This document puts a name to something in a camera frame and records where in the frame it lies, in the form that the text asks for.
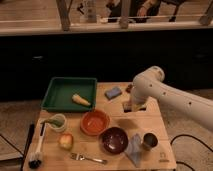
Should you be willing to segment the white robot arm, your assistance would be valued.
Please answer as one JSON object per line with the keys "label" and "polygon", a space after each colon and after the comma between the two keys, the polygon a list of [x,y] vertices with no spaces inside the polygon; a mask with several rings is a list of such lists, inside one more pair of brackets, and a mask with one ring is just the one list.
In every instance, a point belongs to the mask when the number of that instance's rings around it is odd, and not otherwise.
{"label": "white robot arm", "polygon": [[149,97],[164,102],[213,132],[213,100],[209,100],[163,83],[164,71],[152,66],[133,79],[130,101],[132,110],[143,105]]}

